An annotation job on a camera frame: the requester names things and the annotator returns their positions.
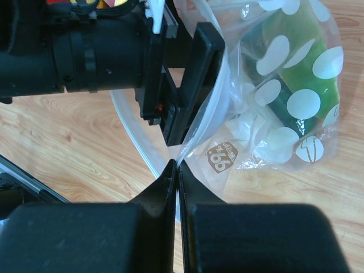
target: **wooden surface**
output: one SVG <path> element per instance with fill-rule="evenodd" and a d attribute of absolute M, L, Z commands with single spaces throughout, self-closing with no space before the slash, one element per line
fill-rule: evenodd
<path fill-rule="evenodd" d="M 338 155 L 301 173 L 234 171 L 225 200 L 317 205 L 353 272 L 364 272 L 364 3 L 325 3 L 346 54 Z M 16 98 L 11 106 L 0 105 L 0 123 L 0 153 L 71 201 L 127 201 L 154 180 L 109 92 Z M 179 233 L 176 272 L 183 270 Z"/>

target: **black cylinder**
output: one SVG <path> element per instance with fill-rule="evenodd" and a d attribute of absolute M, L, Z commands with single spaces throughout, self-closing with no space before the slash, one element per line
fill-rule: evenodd
<path fill-rule="evenodd" d="M 68 28 L 47 28 L 36 53 L 0 53 L 0 97 L 62 93 L 65 88 L 96 92 L 140 87 L 143 27 L 140 16 L 131 13 Z"/>
<path fill-rule="evenodd" d="M 68 92 L 137 88 L 143 73 L 141 19 L 129 14 L 52 35 L 60 85 Z"/>

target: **plastic bag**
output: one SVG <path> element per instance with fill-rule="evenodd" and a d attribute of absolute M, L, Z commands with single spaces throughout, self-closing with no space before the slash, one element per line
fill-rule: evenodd
<path fill-rule="evenodd" d="M 156 175 L 166 159 L 186 160 L 221 197 L 234 168 L 292 171 L 335 155 L 344 53 L 337 25 L 319 0 L 175 5 L 191 35 L 197 22 L 212 22 L 226 51 L 214 89 L 181 147 L 160 151 L 162 144 L 156 148 L 154 140 L 135 140 L 150 128 L 129 130 Z M 135 127 L 140 121 L 121 113 L 121 94 L 113 92 L 114 104 L 123 124 Z"/>
<path fill-rule="evenodd" d="M 2 233 L 2 230 L 4 229 L 4 226 L 5 226 L 5 224 L 6 224 L 6 221 L 7 221 L 7 220 L 0 220 L 0 235 L 1 235 L 1 233 Z"/>

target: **robotic arm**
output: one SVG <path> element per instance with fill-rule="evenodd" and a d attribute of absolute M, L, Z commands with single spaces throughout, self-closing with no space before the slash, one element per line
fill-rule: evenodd
<path fill-rule="evenodd" d="M 2 1 L 1 102 L 133 88 L 140 116 L 180 144 L 214 86 L 223 38 L 210 23 L 191 38 L 172 0 L 97 3 Z M 170 68 L 185 69 L 180 88 Z M 185 272 L 349 272 L 318 209 L 228 205 L 184 162 L 128 203 L 68 204 L 2 156 L 0 272 L 172 272 L 177 190 Z"/>
<path fill-rule="evenodd" d="M 128 0 L 99 10 L 98 1 L 5 1 L 0 101 L 133 88 L 140 116 L 160 126 L 168 146 L 181 144 L 214 86 L 225 43 L 210 23 L 198 24 L 192 39 L 173 0 L 159 2 Z M 170 68 L 185 68 L 180 88 Z"/>

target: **printed label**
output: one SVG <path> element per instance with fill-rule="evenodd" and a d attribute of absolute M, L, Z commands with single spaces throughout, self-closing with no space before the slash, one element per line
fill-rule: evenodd
<path fill-rule="evenodd" d="M 230 142 L 223 142 L 207 151 L 209 163 L 217 173 L 233 166 L 238 154 L 238 150 Z"/>

